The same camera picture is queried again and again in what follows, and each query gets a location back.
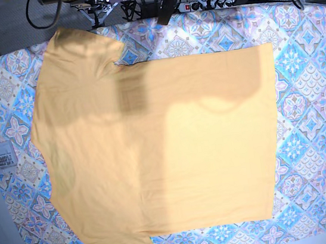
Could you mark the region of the white power strip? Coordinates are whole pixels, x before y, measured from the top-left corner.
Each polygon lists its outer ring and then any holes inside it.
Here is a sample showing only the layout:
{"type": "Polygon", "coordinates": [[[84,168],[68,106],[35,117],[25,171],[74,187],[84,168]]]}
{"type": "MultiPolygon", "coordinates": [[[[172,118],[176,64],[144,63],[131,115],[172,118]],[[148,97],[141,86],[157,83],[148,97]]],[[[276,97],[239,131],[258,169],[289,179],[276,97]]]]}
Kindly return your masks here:
{"type": "Polygon", "coordinates": [[[178,4],[177,6],[177,12],[179,13],[187,13],[187,12],[193,12],[193,11],[206,11],[206,10],[219,10],[221,8],[229,8],[232,6],[232,2],[230,2],[230,0],[226,1],[226,2],[222,2],[219,1],[216,3],[215,6],[203,6],[201,3],[199,2],[183,2],[178,4]]]}

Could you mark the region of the patterned blue tablecloth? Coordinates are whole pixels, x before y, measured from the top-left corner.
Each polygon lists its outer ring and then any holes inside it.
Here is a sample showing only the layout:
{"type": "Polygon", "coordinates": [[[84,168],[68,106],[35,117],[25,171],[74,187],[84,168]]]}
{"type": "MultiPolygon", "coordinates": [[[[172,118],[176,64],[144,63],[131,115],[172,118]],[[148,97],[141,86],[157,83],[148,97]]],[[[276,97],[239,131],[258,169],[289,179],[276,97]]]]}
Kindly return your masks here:
{"type": "MultiPolygon", "coordinates": [[[[121,64],[273,46],[278,106],[274,210],[269,221],[157,236],[154,244],[326,244],[326,5],[246,6],[102,27],[122,41],[121,64]]],[[[1,244],[82,244],[49,202],[49,175],[30,142],[45,44],[0,56],[0,142],[19,162],[0,174],[1,244]]]]}

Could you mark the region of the yellow T-shirt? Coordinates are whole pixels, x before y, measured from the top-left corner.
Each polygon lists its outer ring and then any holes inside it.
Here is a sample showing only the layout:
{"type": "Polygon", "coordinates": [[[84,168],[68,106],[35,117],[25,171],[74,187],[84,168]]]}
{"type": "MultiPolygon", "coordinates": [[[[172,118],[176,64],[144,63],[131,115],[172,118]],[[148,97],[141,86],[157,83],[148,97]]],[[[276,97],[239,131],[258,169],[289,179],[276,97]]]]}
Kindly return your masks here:
{"type": "Polygon", "coordinates": [[[124,44],[77,29],[48,43],[31,140],[51,203],[84,244],[272,217],[274,51],[119,65],[124,44]]]}

